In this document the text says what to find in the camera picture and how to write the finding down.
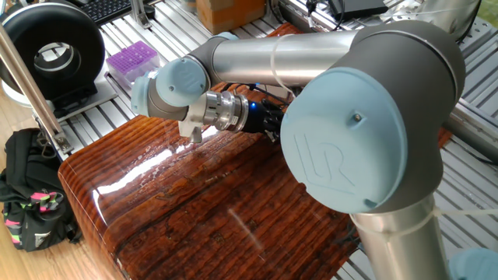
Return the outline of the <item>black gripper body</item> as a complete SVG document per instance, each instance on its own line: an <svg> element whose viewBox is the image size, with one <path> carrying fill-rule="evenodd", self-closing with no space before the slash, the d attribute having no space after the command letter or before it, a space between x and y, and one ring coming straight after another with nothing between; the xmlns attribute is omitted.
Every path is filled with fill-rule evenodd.
<svg viewBox="0 0 498 280"><path fill-rule="evenodd" d="M271 109L272 103L267 99L263 99L260 102L250 101L248 104L247 120L242 131L248 133L274 131L275 124L272 120Z"/></svg>

